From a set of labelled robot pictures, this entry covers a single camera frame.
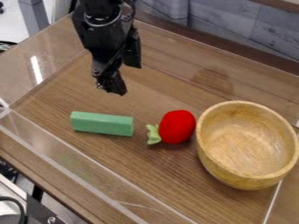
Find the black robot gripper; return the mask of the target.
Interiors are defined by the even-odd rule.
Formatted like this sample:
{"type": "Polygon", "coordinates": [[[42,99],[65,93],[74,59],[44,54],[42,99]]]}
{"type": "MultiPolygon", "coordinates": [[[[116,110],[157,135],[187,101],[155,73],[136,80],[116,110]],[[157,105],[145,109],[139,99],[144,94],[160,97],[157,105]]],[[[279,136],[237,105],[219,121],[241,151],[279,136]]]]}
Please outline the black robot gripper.
{"type": "Polygon", "coordinates": [[[124,95],[127,85],[119,68],[141,67],[141,44],[133,26],[135,6],[78,5],[70,19],[84,48],[92,55],[92,77],[108,93],[124,95]]]}

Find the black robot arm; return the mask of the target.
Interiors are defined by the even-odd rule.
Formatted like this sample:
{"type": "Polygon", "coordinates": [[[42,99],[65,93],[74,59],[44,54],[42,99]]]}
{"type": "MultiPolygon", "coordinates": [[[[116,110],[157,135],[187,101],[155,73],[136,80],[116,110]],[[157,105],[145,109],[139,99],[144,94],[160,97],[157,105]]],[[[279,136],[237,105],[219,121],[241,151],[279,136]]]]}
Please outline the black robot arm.
{"type": "Polygon", "coordinates": [[[119,68],[141,67],[141,42],[133,26],[136,6],[132,0],[78,0],[72,23],[84,48],[92,55],[90,74],[96,86],[124,95],[127,85],[119,68]]]}

